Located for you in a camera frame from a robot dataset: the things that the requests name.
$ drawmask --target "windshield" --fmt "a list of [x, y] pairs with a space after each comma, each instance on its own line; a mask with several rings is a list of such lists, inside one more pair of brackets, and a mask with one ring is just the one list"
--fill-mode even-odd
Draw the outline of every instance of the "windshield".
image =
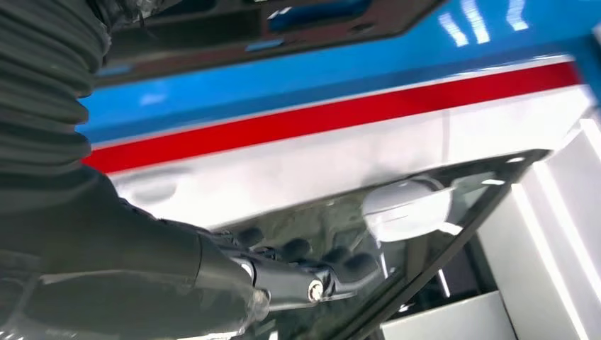
[[[352, 298], [306, 309], [272, 312], [263, 322], [248, 329], [241, 339], [331, 339], [332, 332], [345, 328], [351, 320], [355, 322], [357, 315], [368, 317], [366, 308], [378, 301], [378, 295], [390, 292], [393, 287], [406, 289], [432, 267], [441, 254], [446, 252], [447, 259], [450, 259], [453, 254], [449, 255], [446, 251], [449, 246], [455, 246], [457, 242], [454, 241], [464, 230], [473, 234], [475, 228], [471, 225], [475, 217], [499, 200], [502, 189], [532, 162], [529, 156], [532, 154], [486, 159], [422, 174], [440, 182], [445, 188], [452, 188], [451, 208], [446, 223], [440, 228], [409, 239], [380, 242], [370, 233], [363, 219], [361, 207], [365, 197], [389, 183], [271, 212], [239, 224], [237, 228], [252, 226], [261, 229], [265, 240], [260, 245], [277, 247], [296, 237], [306, 239], [311, 244], [309, 257], [312, 259], [320, 259], [329, 250], [340, 246], [355, 254], [372, 254], [379, 259], [382, 274]], [[455, 252], [468, 237], [464, 239], [459, 247], [455, 247]], [[425, 281], [421, 285], [437, 273], [440, 275], [435, 268], [433, 274], [422, 278]], [[403, 301], [396, 301], [396, 310], [406, 309], [407, 306], [402, 304], [419, 288], [413, 287], [413, 293]]]

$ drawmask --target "glass panel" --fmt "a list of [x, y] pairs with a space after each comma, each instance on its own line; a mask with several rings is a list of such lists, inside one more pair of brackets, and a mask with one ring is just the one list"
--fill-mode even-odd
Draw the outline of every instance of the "glass panel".
[[[260, 246], [281, 247], [293, 238], [310, 242], [310, 259], [318, 260], [329, 250], [346, 247], [353, 253], [368, 253], [381, 265], [381, 277], [346, 300], [324, 302], [315, 307], [272, 312], [261, 324], [247, 331], [241, 339], [322, 339], [345, 318], [359, 312], [366, 298], [387, 280], [408, 284], [428, 268], [466, 227], [468, 217], [478, 214], [499, 191], [506, 180], [525, 162], [501, 157], [428, 171], [420, 176], [452, 188], [451, 205], [446, 222], [434, 231], [394, 242], [382, 242], [369, 231], [362, 213], [367, 195], [390, 185], [374, 186], [344, 193], [332, 198], [271, 212], [238, 226], [258, 227], [265, 240]], [[451, 298], [444, 270], [428, 283], [441, 285]], [[402, 306], [410, 309], [413, 302]]]

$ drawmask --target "robotic arm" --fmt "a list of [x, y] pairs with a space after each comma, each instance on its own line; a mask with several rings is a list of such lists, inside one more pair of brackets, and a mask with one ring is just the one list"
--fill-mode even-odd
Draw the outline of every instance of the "robotic arm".
[[80, 159], [110, 32], [179, 1], [0, 3], [0, 339], [229, 338], [272, 310], [351, 297], [376, 261], [253, 249], [156, 220]]

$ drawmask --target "black frame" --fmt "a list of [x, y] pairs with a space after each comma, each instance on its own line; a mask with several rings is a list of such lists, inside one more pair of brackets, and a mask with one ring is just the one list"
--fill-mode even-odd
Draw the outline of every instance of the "black frame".
[[[452, 257], [464, 247], [464, 245], [476, 233], [476, 230], [482, 225], [486, 218], [494, 211], [502, 199], [510, 192], [511, 185], [518, 182], [524, 175], [525, 171], [536, 161], [542, 159], [549, 153], [548, 150], [536, 149], [519, 154], [509, 156], [496, 157], [491, 161], [499, 161], [505, 163], [508, 159], [514, 157], [524, 157], [524, 160], [507, 174], [505, 184], [498, 186], [495, 189], [487, 190], [474, 206], [472, 206], [466, 216], [462, 219], [462, 224], [465, 225], [464, 230], [455, 237], [453, 242], [432, 262], [429, 268], [417, 275], [408, 285], [404, 285], [398, 277], [392, 275], [389, 282], [384, 283], [376, 291], [371, 294], [368, 302], [365, 303], [365, 308], [359, 310], [352, 317], [348, 317], [348, 322], [339, 329], [328, 334], [324, 339], [328, 340], [363, 340], [369, 334], [380, 327], [380, 324], [395, 314], [398, 307], [406, 303], [413, 295], [436, 275]], [[480, 161], [473, 161], [466, 164], [458, 164], [450, 166], [446, 169], [456, 167], [473, 166]], [[435, 174], [437, 170], [426, 171], [425, 174]]]

